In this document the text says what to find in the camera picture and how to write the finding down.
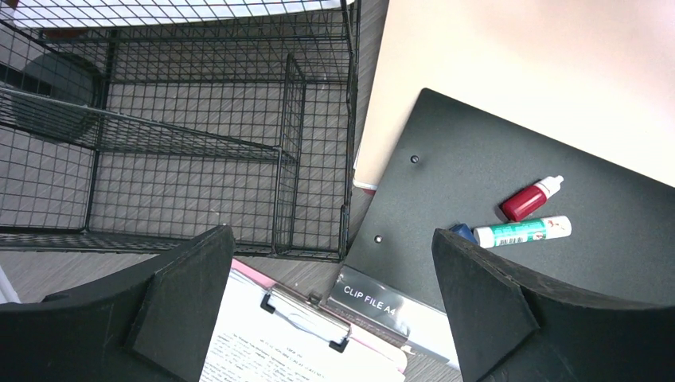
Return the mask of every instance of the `red bottle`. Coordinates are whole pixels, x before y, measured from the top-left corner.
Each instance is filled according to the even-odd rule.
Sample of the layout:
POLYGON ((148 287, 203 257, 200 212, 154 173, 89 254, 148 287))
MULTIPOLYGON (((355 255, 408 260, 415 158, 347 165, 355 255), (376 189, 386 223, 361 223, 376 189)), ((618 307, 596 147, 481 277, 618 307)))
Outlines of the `red bottle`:
POLYGON ((545 177, 537 183, 525 187, 519 193, 501 205, 501 210, 511 221, 521 221, 527 215, 544 205, 554 194, 560 191, 563 177, 545 177))

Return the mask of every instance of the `gray floor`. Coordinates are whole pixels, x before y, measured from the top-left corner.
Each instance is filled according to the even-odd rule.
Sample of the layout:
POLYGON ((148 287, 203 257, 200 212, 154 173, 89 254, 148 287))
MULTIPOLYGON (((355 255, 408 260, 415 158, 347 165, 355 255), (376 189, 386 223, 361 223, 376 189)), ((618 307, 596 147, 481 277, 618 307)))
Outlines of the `gray floor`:
MULTIPOLYGON (((363 2, 357 141, 361 137, 370 88, 388 1, 363 2)), ((367 212, 371 198, 353 191, 350 232, 353 236, 367 212)), ((0 265, 24 302, 38 302, 45 295, 90 282, 148 259, 148 255, 0 252, 0 265)), ((340 269, 339 264, 244 258, 252 267, 297 291, 327 295, 340 269)), ((408 381, 461 380, 459 372, 422 355, 409 356, 408 381)))

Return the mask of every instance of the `clipboard clip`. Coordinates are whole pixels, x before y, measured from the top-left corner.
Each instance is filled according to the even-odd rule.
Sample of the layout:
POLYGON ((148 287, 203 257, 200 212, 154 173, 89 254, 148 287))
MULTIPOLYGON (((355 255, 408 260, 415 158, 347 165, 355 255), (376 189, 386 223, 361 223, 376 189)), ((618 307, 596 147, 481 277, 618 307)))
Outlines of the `clipboard clip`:
POLYGON ((300 294, 282 286, 270 288, 260 307, 270 314, 276 314, 295 328, 310 333, 328 342, 328 346, 339 352, 345 352, 351 335, 351 325, 341 320, 318 304, 321 297, 311 294, 304 298, 300 294))

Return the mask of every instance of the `metal mesh organizer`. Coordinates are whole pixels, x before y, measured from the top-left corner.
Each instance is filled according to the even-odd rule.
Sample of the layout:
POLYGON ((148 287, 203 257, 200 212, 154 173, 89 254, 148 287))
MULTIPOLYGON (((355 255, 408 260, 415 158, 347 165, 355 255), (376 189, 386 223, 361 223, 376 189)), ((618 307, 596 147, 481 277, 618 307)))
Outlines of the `metal mesh organizer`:
POLYGON ((0 21, 0 248, 344 258, 358 2, 196 21, 0 21))

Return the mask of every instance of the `pink clipboard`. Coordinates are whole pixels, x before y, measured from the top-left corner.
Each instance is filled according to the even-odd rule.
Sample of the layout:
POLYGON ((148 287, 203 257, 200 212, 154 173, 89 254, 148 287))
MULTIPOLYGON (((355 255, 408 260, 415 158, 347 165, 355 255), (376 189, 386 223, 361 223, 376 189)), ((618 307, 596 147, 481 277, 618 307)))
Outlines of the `pink clipboard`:
MULTIPOLYGON (((235 259, 232 260, 232 269, 237 270, 242 275, 248 277, 250 280, 254 281, 265 289, 272 288, 277 283, 274 279, 270 279, 266 275, 263 275, 262 273, 235 259)), ((408 366, 408 359, 403 351, 354 324, 351 324, 351 331, 352 339, 389 359, 396 366, 398 371, 405 371, 406 366, 408 366)))

